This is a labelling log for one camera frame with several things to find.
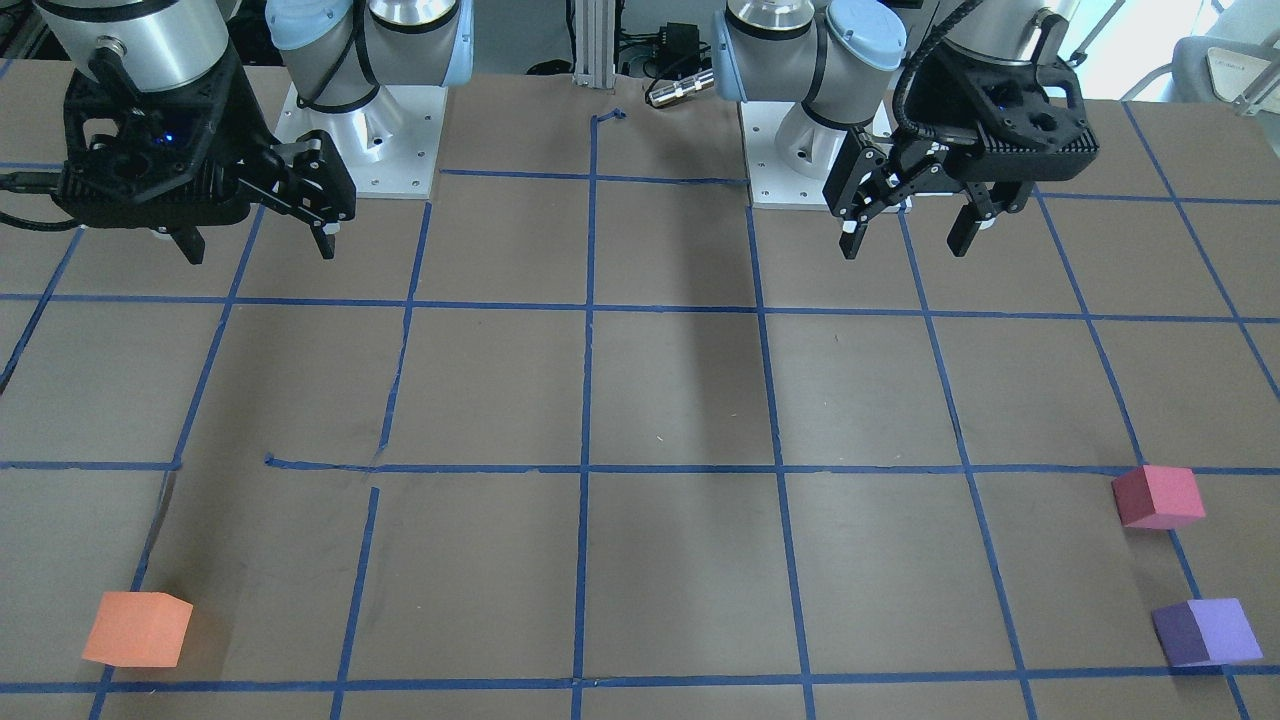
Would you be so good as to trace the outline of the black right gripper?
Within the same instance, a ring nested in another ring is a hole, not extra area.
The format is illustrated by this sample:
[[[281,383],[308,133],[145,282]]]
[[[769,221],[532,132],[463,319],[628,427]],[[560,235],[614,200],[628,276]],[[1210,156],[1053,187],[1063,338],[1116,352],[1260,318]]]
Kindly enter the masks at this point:
[[[257,202],[303,222],[325,260],[356,214],[357,191],[333,137],[278,143],[241,59],[227,46],[178,88],[143,91],[118,50],[96,47],[63,106],[67,160],[54,202],[95,228],[168,228],[187,263],[205,260],[198,227],[229,225]]]

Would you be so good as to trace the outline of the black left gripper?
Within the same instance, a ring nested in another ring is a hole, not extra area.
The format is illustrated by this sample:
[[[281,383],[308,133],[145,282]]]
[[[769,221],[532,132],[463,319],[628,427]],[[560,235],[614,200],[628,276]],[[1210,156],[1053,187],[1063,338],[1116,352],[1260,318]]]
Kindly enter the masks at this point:
[[[823,187],[847,260],[870,219],[918,192],[969,197],[948,232],[951,254],[965,258],[996,215],[1021,210],[1032,184],[1073,179],[1100,155],[1078,78],[1052,53],[1000,63],[940,45],[909,68],[890,150],[847,131]]]

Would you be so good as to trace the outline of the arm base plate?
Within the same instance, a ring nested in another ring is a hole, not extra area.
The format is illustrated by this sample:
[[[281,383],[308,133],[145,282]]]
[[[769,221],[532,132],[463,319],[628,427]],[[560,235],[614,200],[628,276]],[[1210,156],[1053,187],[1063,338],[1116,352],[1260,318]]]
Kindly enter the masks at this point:
[[[324,129],[355,182],[361,199],[431,196],[445,118],[448,90],[436,86],[384,86],[366,106],[325,114],[297,105],[291,86],[276,124],[276,136],[293,140]]]
[[[751,202],[760,209],[828,211],[823,187],[845,138],[797,102],[741,102]]]

